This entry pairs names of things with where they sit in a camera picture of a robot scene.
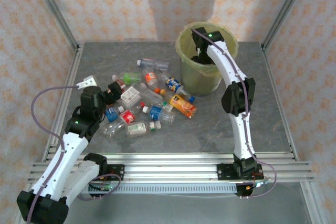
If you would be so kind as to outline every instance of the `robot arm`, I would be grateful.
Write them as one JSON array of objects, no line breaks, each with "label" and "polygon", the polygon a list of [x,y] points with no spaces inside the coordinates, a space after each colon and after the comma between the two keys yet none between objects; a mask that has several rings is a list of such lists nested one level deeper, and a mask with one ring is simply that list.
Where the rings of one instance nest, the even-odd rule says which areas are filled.
[{"label": "robot arm", "polygon": [[64,149],[62,146],[58,147],[52,161],[31,191],[21,191],[17,197],[17,204],[25,221],[36,200],[32,223],[62,224],[68,214],[68,206],[85,185],[98,175],[106,173],[107,159],[90,153],[67,180],[77,158],[98,130],[106,105],[115,103],[120,95],[121,88],[116,82],[110,84],[109,90],[104,92],[97,86],[83,90],[81,105],[74,110],[65,128],[62,138]]},{"label": "robot arm", "polygon": [[247,104],[250,110],[250,106],[253,103],[255,81],[253,78],[247,78],[239,69],[219,31],[207,33],[204,27],[192,29],[192,38],[196,44],[198,54],[192,59],[201,64],[215,64],[226,84],[226,91],[222,97],[222,106],[225,112],[229,114],[233,126],[235,140],[234,170],[239,177],[251,174],[257,169],[257,162],[252,157],[255,152],[251,143],[249,113],[246,111],[245,96],[241,82],[244,82],[247,89]]}]

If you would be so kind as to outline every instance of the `gray marble surface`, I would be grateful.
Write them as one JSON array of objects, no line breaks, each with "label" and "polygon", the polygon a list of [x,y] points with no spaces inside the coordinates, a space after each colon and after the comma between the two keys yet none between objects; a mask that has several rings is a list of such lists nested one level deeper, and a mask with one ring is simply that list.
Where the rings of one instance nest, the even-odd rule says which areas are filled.
[{"label": "gray marble surface", "polygon": [[[180,58],[171,42],[90,42],[83,49],[75,83],[94,74],[102,90],[112,82],[113,74],[141,71],[136,60],[141,58],[164,59],[171,64],[171,74],[180,77]],[[260,45],[257,42],[240,42],[236,59],[241,70],[256,81],[254,104],[250,114],[250,128],[256,152],[290,151],[285,129],[271,87]],[[225,91],[222,81],[218,89],[206,97],[196,97],[197,112],[187,119],[176,111],[172,125],[162,123],[162,129],[142,137],[127,138],[121,132],[105,138],[99,130],[85,149],[97,153],[232,153],[234,138],[228,115],[221,106]],[[73,90],[65,123],[80,104],[81,91]],[[149,121],[145,114],[137,118]]]}]

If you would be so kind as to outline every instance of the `pile of bottles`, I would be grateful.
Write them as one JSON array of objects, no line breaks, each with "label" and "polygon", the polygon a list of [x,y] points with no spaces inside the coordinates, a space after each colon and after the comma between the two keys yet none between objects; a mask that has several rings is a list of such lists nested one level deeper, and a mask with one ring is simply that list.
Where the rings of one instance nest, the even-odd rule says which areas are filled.
[{"label": "pile of bottles", "polygon": [[[138,60],[142,72],[114,74],[122,88],[121,98],[106,109],[106,119],[101,127],[108,137],[126,131],[129,137],[140,136],[161,129],[161,123],[172,124],[173,109],[187,118],[197,110],[195,98],[190,95],[173,76],[169,74],[169,63],[152,59]],[[150,122],[136,121],[140,113],[148,114]]]}]

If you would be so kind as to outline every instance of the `orange label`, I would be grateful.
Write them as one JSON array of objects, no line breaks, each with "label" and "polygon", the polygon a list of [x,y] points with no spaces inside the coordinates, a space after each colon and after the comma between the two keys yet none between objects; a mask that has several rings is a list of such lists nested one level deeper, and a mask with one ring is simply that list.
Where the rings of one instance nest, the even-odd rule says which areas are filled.
[{"label": "orange label", "polygon": [[196,106],[183,100],[178,94],[171,98],[170,104],[181,111],[188,118],[191,118],[197,110]]},{"label": "orange label", "polygon": [[151,80],[156,79],[156,75],[154,74],[154,72],[150,72],[145,75],[145,79],[146,79],[146,82],[148,83]]}]

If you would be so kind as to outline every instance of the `blue bottle cap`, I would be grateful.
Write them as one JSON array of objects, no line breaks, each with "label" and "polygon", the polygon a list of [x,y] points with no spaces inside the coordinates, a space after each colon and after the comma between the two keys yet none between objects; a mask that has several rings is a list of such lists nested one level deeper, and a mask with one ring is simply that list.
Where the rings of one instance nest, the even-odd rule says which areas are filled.
[{"label": "blue bottle cap", "polygon": [[193,103],[194,101],[195,101],[195,98],[194,98],[194,97],[190,97],[190,98],[189,98],[189,102],[190,102],[190,103]]}]

